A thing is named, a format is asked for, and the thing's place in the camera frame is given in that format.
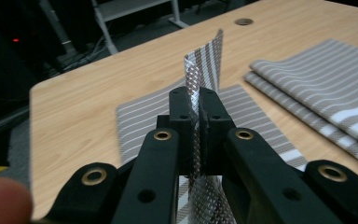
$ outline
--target black equipment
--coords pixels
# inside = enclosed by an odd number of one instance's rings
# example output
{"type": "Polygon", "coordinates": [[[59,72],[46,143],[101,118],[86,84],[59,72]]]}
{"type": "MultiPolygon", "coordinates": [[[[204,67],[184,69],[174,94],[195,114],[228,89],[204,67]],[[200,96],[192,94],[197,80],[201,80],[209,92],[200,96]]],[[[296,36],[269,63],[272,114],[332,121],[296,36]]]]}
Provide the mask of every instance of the black equipment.
{"type": "MultiPolygon", "coordinates": [[[[25,65],[38,81],[49,78],[44,74],[44,63],[57,71],[62,70],[57,57],[66,52],[39,1],[0,0],[0,35],[3,37],[0,44],[14,51],[21,66],[25,65]]],[[[16,63],[10,58],[4,60],[3,63],[16,63]]]]}
{"type": "MultiPolygon", "coordinates": [[[[175,223],[178,176],[191,173],[186,88],[170,92],[136,159],[86,165],[34,223],[175,223]]],[[[237,223],[357,223],[358,175],[331,161],[288,166],[255,131],[236,128],[214,91],[200,89],[201,163],[222,175],[237,223]]]]}

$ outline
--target folded striped towel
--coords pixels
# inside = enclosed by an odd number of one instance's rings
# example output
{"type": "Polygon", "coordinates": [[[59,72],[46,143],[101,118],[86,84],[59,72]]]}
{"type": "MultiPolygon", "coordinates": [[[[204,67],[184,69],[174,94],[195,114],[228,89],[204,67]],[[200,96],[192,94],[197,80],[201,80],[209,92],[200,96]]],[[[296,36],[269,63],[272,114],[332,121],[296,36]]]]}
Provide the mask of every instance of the folded striped towel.
{"type": "Polygon", "coordinates": [[[245,80],[358,159],[358,48],[329,39],[245,80]]]}

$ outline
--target dark floor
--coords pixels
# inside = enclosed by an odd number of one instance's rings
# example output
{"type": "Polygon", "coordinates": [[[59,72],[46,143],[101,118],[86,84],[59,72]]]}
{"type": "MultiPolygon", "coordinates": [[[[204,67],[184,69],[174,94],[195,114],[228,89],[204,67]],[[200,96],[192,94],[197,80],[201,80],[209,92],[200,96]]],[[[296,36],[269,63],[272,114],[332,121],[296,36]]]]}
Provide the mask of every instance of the dark floor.
{"type": "MultiPolygon", "coordinates": [[[[246,1],[243,0],[231,0],[228,11],[242,7],[246,1]]],[[[207,1],[200,9],[200,13],[196,14],[197,7],[187,9],[181,14],[183,22],[192,25],[200,21],[208,20],[212,17],[218,16],[224,13],[225,3],[218,0],[207,1]]],[[[148,25],[138,26],[130,33],[114,38],[114,42],[119,50],[129,49],[134,46],[143,44],[149,40],[158,38],[160,36],[175,32],[178,28],[168,22],[170,16],[160,18],[156,22],[148,25]]],[[[100,60],[103,57],[109,56],[106,49],[103,49],[103,43],[101,44],[101,51],[98,55],[94,55],[92,61],[100,60]]],[[[62,57],[61,60],[72,61],[73,67],[68,67],[68,70],[75,68],[86,63],[76,63],[78,56],[67,55],[62,57]]],[[[58,76],[56,72],[52,71],[49,74],[51,77],[58,76]]],[[[10,147],[8,152],[8,160],[10,167],[3,172],[0,172],[0,176],[8,176],[16,179],[28,187],[30,186],[30,121],[26,120],[22,124],[15,127],[11,132],[10,147]]]]}

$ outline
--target screw hole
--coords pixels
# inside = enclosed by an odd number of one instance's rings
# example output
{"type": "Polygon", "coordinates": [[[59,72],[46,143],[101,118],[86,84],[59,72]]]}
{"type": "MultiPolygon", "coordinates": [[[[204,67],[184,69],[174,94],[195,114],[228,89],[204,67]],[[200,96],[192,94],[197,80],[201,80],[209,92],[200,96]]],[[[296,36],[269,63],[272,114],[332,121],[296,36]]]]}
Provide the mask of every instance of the screw hole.
{"type": "Polygon", "coordinates": [[[141,203],[151,203],[155,200],[156,193],[151,189],[144,189],[138,194],[138,200],[141,203]]]}
{"type": "Polygon", "coordinates": [[[83,174],[81,181],[86,186],[101,184],[106,179],[107,173],[103,168],[97,167],[83,174]]]}
{"type": "Polygon", "coordinates": [[[165,141],[172,137],[171,133],[169,132],[157,132],[154,134],[154,138],[157,140],[165,141]]]}
{"type": "Polygon", "coordinates": [[[247,19],[247,18],[235,20],[235,24],[240,25],[240,26],[250,25],[252,23],[254,23],[254,21],[251,19],[247,19]]]}
{"type": "Polygon", "coordinates": [[[319,174],[321,174],[324,178],[336,181],[336,182],[345,182],[347,181],[347,175],[342,172],[337,167],[331,165],[321,165],[318,168],[319,174]]]}
{"type": "Polygon", "coordinates": [[[290,189],[290,188],[283,189],[282,193],[284,197],[286,197],[290,201],[293,202],[301,201],[301,194],[295,189],[290,189]]]}
{"type": "Polygon", "coordinates": [[[235,134],[237,135],[237,137],[244,140],[250,140],[254,137],[252,133],[246,131],[237,131],[235,134]]]}

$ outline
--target gray and white striped towel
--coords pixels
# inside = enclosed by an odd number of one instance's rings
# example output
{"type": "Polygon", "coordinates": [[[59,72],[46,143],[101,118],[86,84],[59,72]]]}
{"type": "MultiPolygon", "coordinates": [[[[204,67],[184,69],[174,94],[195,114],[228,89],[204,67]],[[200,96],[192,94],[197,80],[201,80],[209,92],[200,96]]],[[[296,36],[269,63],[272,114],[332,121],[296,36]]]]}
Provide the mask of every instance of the gray and white striped towel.
{"type": "MultiPolygon", "coordinates": [[[[168,114],[169,91],[184,85],[183,80],[177,81],[167,88],[117,108],[118,138],[123,163],[136,157],[145,135],[156,128],[157,115],[168,114]]],[[[299,170],[304,170],[306,161],[301,153],[293,147],[240,85],[222,89],[219,96],[237,127],[256,130],[284,161],[299,170]]],[[[187,223],[188,180],[181,176],[179,185],[177,222],[187,223]]]]}
{"type": "Polygon", "coordinates": [[[358,48],[329,39],[245,80],[358,159],[358,48]]]}

